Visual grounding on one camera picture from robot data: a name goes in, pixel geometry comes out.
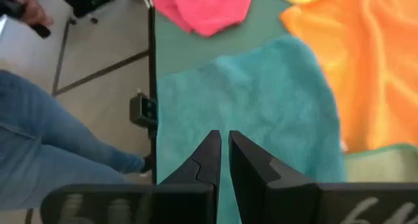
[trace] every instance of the teal table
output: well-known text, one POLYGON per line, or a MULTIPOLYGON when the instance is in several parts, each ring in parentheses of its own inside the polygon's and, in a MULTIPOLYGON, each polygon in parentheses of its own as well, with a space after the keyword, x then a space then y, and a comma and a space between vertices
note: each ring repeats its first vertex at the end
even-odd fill
MULTIPOLYGON (((197 68, 217 56, 251 50, 287 33, 278 15, 290 6, 285 0, 252 0, 246 19, 209 38, 182 31, 158 12, 150 12, 150 81, 168 74, 197 68)), ((156 83, 150 96, 157 98, 156 83)), ((155 141, 152 153, 155 155, 155 141)))

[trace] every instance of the jeans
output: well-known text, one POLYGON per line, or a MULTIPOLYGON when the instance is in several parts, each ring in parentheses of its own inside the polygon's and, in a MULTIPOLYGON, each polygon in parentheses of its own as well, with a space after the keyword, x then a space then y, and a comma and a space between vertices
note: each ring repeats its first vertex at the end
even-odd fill
POLYGON ((142 157, 101 142, 35 84, 0 70, 0 210, 69 184, 122 184, 142 157))

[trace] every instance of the person's hand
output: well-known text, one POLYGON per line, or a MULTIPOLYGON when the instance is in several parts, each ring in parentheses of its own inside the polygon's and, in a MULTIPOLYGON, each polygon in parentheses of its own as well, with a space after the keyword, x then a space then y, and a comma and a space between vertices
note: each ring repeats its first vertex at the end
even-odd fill
POLYGON ((22 22, 28 25, 52 25, 53 19, 45 14, 44 9, 41 7, 37 0, 15 0, 23 5, 26 5, 25 14, 22 17, 22 22))

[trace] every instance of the tile floor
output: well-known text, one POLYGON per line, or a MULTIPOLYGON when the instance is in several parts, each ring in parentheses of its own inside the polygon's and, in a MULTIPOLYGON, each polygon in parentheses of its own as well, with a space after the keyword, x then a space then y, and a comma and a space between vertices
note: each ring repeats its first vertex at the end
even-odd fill
MULTIPOLYGON (((47 40, 39 39, 24 25, 9 20, 0 38, 0 68, 16 72, 51 92, 69 8, 61 0, 45 1, 56 20, 53 35, 47 40)), ((83 19, 69 28, 58 88, 148 47, 147 10, 141 0, 117 0, 94 15, 99 19, 97 25, 83 19)), ((138 88, 147 93, 148 86, 145 57, 62 93, 57 100, 101 140, 121 150, 146 155, 150 152, 147 132, 129 122, 129 99, 138 88)), ((132 175, 128 179, 151 182, 151 176, 132 175)), ((0 213, 0 223, 24 224, 25 213, 0 213)), ((32 223, 41 224, 38 210, 34 211, 32 223)))

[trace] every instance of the pink microfiber cloth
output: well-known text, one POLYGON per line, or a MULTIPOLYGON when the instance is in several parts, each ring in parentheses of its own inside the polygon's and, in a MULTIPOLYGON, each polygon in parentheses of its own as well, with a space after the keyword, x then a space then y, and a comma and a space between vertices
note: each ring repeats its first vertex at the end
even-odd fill
POLYGON ((244 21, 251 0, 153 0, 156 9, 187 32, 209 37, 244 21))

